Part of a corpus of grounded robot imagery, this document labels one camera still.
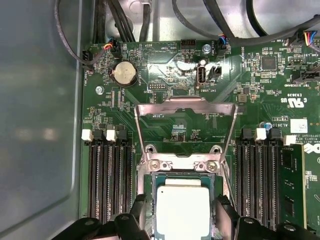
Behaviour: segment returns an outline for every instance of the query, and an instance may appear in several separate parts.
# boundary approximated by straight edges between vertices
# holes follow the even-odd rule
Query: motherboard
[[[94,56],[103,46],[83,54]],[[317,53],[285,39],[224,48],[215,40],[130,42],[118,49],[84,72],[81,217],[106,223],[127,212],[141,193],[138,170],[148,154],[183,161],[223,153],[228,194],[241,216],[270,229],[292,222],[320,233]],[[142,176],[145,229],[155,237],[161,236],[154,227],[157,187],[166,179],[197,179],[210,199],[226,193],[216,165],[190,173],[158,164],[150,162],[150,174]]]

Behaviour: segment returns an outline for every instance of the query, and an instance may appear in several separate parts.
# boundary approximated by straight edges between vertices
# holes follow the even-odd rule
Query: green circuit board
[[[204,44],[212,47],[211,53],[203,53]],[[319,45],[320,40],[316,39],[315,44]],[[94,44],[88,50],[97,54],[102,47],[103,44]],[[211,103],[236,103],[238,116],[226,156],[232,186],[235,187],[235,138],[242,128],[254,130],[265,122],[281,129],[283,136],[296,135],[296,143],[301,144],[304,152],[305,171],[299,179],[301,185],[305,184],[306,223],[319,233],[320,82],[298,84],[291,79],[318,63],[320,57],[304,46],[285,46],[283,40],[252,47],[228,45],[223,57],[217,57],[216,49],[216,42],[211,40],[197,40],[193,49],[182,49],[180,41],[122,43],[122,59],[136,66],[138,80],[130,87],[115,83],[109,72],[119,60],[107,52],[93,71],[84,73],[82,128],[127,130],[132,153],[132,201],[136,195],[136,165],[142,155],[134,115],[137,104],[160,104],[172,96],[200,96]],[[207,79],[198,87],[195,68],[203,59],[207,62],[207,71],[219,68],[221,75]],[[103,94],[96,93],[98,86],[103,87]],[[191,109],[180,109],[170,115],[147,115],[140,122],[146,145],[153,144],[160,153],[178,156],[208,153],[213,145],[222,146],[230,125],[230,119],[225,116],[195,114]],[[88,155],[89,147],[84,146],[81,216],[87,216],[89,211]],[[285,179],[286,171],[281,174]]]

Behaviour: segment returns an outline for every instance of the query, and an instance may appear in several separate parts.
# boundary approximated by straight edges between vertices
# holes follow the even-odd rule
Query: ram slot
[[[112,176],[113,176],[113,198],[112,198],[112,209],[111,214],[118,214],[120,212],[121,204],[121,193],[120,193],[120,146],[114,146],[113,151],[113,166],[112,166]]]
[[[262,149],[256,145],[254,148],[255,159],[255,207],[256,207],[256,219],[261,223],[263,219],[263,189],[262,189]]]
[[[248,157],[248,167],[249,167],[249,203],[250,203],[250,217],[257,218],[257,186],[256,186],[256,159],[255,159],[255,146],[249,146],[249,157]]]
[[[102,198],[102,216],[100,218],[100,221],[102,224],[106,224],[110,218],[110,206],[109,206],[109,199],[110,199],[110,193],[109,193],[109,149],[110,147],[108,145],[104,146],[104,162],[103,162],[103,175],[102,175],[102,192],[103,192],[103,198]]]
[[[97,146],[89,146],[89,198],[88,198],[88,217],[96,217],[96,172],[97,172]]]
[[[115,213],[115,209],[114,209],[114,198],[115,198],[115,191],[114,191],[114,165],[115,165],[115,161],[114,161],[114,152],[115,152],[115,146],[114,145],[109,145],[108,147],[108,155],[107,155],[107,159],[108,159],[108,168],[107,168],[107,172],[108,172],[108,178],[107,178],[107,192],[108,192],[108,204],[107,204],[107,208],[108,208],[108,212],[106,215],[106,218],[109,220],[111,218],[111,216]]]
[[[243,216],[250,216],[250,193],[249,193],[249,147],[247,145],[242,146],[242,208]]]
[[[269,228],[276,230],[276,225],[279,223],[279,203],[278,203],[278,157],[279,148],[275,142],[270,142],[268,147],[268,219]]]
[[[131,146],[124,145],[121,147],[122,155],[122,211],[128,213],[131,208],[132,200],[132,152]]]
[[[261,161],[261,190],[262,190],[262,219],[261,224],[268,226],[268,149],[265,145],[260,145],[260,161]]]
[[[242,146],[238,145],[236,147],[236,166],[235,166],[235,199],[236,199],[236,207],[237,212],[240,216],[243,215],[243,192],[242,192],[242,179],[243,179],[243,173],[242,173]]]

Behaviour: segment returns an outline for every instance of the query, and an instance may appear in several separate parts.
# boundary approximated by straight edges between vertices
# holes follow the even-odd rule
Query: wire
[[[226,37],[234,46],[254,46],[254,45],[260,45],[260,44],[266,44],[277,39],[289,38],[289,37],[292,37],[298,31],[309,29],[314,25],[320,23],[320,15],[317,14],[310,20],[305,21],[304,23],[301,23],[295,27],[289,28],[281,32],[277,32],[277,33],[267,35],[267,36],[262,36],[262,37],[239,38],[239,37],[235,37],[234,34],[231,32],[224,16],[222,15],[219,9],[219,6],[216,0],[203,0],[203,3],[208,9],[211,17],[215,20],[215,22],[218,22],[219,25],[221,26],[220,28],[221,31],[226,35]]]
[[[221,29],[223,34],[225,34],[228,39],[234,39],[235,35],[231,31],[228,23],[226,22],[224,16],[222,15],[220,8],[215,0],[202,0],[206,9],[208,10],[210,16]]]
[[[258,34],[260,37],[267,36],[268,34],[259,24],[255,10],[254,10],[254,0],[246,0],[245,1],[245,8],[246,8],[246,15],[249,19],[249,22],[253,28],[253,30]]]
[[[115,7],[115,10],[117,11],[120,19],[121,19],[121,22],[123,24],[124,30],[125,30],[125,32],[126,32],[126,34],[128,36],[129,42],[135,42],[136,40],[135,40],[134,34],[133,34],[132,30],[131,30],[131,27],[130,27],[129,22],[128,22],[128,18],[126,16],[121,4],[119,3],[118,0],[111,0],[111,1],[112,1],[113,5]]]
[[[214,39],[217,40],[219,39],[219,36],[214,35],[214,34],[210,34],[207,33],[199,28],[197,28],[196,26],[192,25],[184,16],[183,14],[180,12],[178,5],[177,5],[177,0],[172,0],[172,8],[173,8],[173,12],[175,14],[175,16],[178,18],[178,20],[180,21],[180,23],[182,23],[185,27],[187,27],[188,29],[190,29],[191,31],[194,31],[197,34],[200,34],[204,37],[210,38],[210,39]]]
[[[316,51],[317,53],[320,53],[320,48],[314,45],[313,43],[311,43],[308,47]]]
[[[106,45],[103,46],[103,49],[108,50],[109,48],[112,48],[112,43],[107,43]]]
[[[114,22],[115,22],[115,26],[119,31],[120,38],[121,38],[122,42],[124,42],[124,43],[129,42],[128,36],[127,36],[126,31],[124,29],[124,26],[123,26],[123,24],[121,22],[119,14],[118,14],[118,12],[116,10],[116,7],[114,6],[112,0],[107,0],[107,3],[109,5],[110,12],[111,12],[111,14],[113,16],[113,19],[114,19]]]
[[[314,42],[314,38],[315,38],[315,35],[317,34],[318,31],[313,31],[313,33],[311,34],[311,37],[310,37],[310,44],[312,44]]]
[[[305,45],[308,47],[308,46],[310,45],[310,43],[309,43],[309,41],[308,41],[307,32],[304,32],[303,35],[304,35]]]
[[[151,8],[149,4],[143,5],[143,19],[142,19],[142,26],[140,31],[139,42],[147,41],[148,37],[148,30],[150,25],[150,18],[151,18]]]
[[[225,38],[224,36],[220,36],[219,39],[222,40],[223,45],[226,45],[226,44],[227,44],[226,38]]]
[[[65,47],[65,49],[68,51],[68,53],[77,61],[79,61],[80,63],[82,63],[83,65],[93,65],[95,64],[106,52],[105,49],[102,49],[91,61],[85,61],[82,58],[80,58],[77,54],[75,54],[75,52],[72,50],[72,48],[70,47],[68,40],[65,36],[65,33],[62,29],[61,26],[61,21],[60,21],[60,12],[59,12],[59,5],[60,5],[61,0],[55,0],[54,1],[54,7],[53,7],[53,11],[54,11],[54,20],[55,20],[55,25],[56,28],[58,30],[60,39]]]

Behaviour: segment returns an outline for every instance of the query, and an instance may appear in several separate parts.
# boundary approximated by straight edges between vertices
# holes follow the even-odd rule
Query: silver metal bracket
[[[179,109],[192,109],[196,114],[221,114],[232,117],[232,122],[226,132],[222,151],[215,152],[217,146],[213,146],[209,153],[195,153],[187,157],[177,156],[173,153],[158,153],[153,144],[144,144],[140,117],[149,114],[174,114]],[[214,173],[223,176],[230,183],[226,169],[226,153],[233,133],[238,106],[234,103],[209,103],[203,97],[171,97],[160,104],[139,104],[134,108],[134,118],[138,130],[139,141],[142,149],[142,157],[138,170],[138,193],[144,193],[144,175],[152,172],[168,172],[172,170],[193,170],[195,172]]]
[[[152,0],[140,0],[140,3],[141,4],[148,4],[148,5],[150,5],[150,9],[151,9],[151,7],[152,7]]]

